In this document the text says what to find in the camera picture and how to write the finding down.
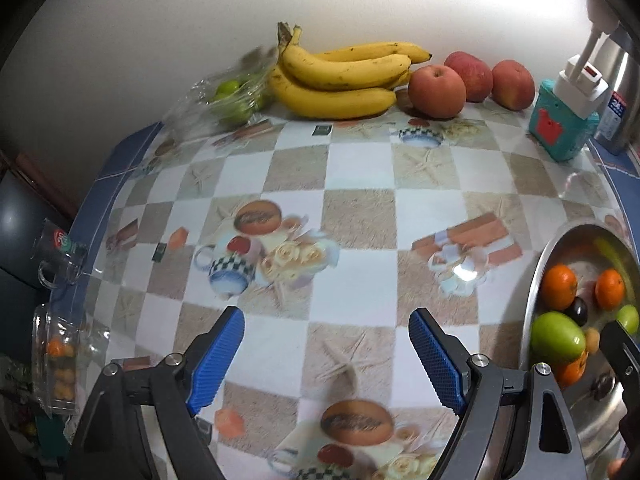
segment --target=container of fruit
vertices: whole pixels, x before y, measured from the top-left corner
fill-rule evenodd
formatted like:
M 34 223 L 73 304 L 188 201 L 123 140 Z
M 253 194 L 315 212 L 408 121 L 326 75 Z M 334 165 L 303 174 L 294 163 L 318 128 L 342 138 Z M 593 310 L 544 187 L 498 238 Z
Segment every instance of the container of fruit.
M 587 463 L 616 436 L 626 413 L 622 387 L 598 349 L 599 333 L 617 319 L 637 337 L 639 300 L 640 271 L 631 250 L 596 221 L 565 224 L 533 275 L 519 365 L 551 365 Z
M 78 329 L 52 314 L 48 304 L 36 308 L 31 341 L 33 393 L 49 415 L 76 411 Z
M 162 118 L 177 142 L 231 132 L 262 120 L 271 102 L 267 79 L 275 58 L 247 69 L 227 70 L 196 83 Z

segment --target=black olive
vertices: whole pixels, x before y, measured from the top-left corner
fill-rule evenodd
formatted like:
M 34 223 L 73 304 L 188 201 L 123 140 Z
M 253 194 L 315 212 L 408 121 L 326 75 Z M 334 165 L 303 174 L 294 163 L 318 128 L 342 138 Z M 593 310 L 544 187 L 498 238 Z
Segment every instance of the black olive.
M 576 297 L 569 308 L 562 311 L 562 313 L 567 314 L 567 316 L 573 319 L 578 324 L 578 326 L 584 326 L 587 323 L 587 304 L 584 303 L 584 300 L 582 298 Z

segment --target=teal box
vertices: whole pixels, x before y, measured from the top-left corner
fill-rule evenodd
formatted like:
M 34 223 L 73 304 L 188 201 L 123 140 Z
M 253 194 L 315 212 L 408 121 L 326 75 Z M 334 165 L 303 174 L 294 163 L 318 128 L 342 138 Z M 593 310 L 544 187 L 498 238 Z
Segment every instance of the teal box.
M 554 81 L 545 79 L 540 85 L 536 106 L 529 121 L 529 131 L 545 147 L 553 160 L 574 158 L 595 131 L 600 117 L 597 112 L 581 119 L 553 92 Z

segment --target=blue gripper pad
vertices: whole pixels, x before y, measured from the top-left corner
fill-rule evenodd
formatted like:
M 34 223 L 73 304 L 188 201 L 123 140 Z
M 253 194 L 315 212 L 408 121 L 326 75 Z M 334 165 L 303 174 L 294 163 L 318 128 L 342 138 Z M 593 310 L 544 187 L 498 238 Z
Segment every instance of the blue gripper pad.
M 456 415 L 463 413 L 466 400 L 462 394 L 460 374 L 427 323 L 416 311 L 409 317 L 409 339 L 441 404 L 451 408 Z
M 243 337 L 244 316 L 235 309 L 193 372 L 186 401 L 192 415 L 213 402 Z

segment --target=mug handle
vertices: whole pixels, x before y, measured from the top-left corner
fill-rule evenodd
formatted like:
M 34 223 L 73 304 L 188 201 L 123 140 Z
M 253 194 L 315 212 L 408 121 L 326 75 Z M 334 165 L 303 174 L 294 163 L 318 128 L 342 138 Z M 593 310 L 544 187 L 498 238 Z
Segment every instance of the mug handle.
M 296 472 L 293 468 L 297 457 L 298 451 L 295 449 L 274 449 L 267 456 L 267 464 L 277 474 L 286 478 L 295 478 Z
M 211 253 L 213 253 L 213 247 L 205 245 L 204 247 L 199 248 L 196 253 L 193 255 L 193 266 L 198 269 L 198 270 L 204 270 L 205 272 L 209 272 L 209 269 L 211 268 L 211 266 L 213 265 L 213 254 L 211 254 L 210 258 L 211 260 L 209 261 L 208 264 L 203 265 L 203 264 L 199 264 L 198 263 L 198 256 L 200 255 L 200 253 L 204 250 L 210 251 Z
M 40 262 L 38 264 L 38 281 L 43 285 L 46 286 L 48 289 L 53 290 L 54 288 L 56 288 L 56 286 L 51 283 L 47 278 L 44 277 L 44 273 L 42 272 L 42 269 L 46 269 L 46 268 L 51 268 L 51 265 L 48 264 L 47 262 Z

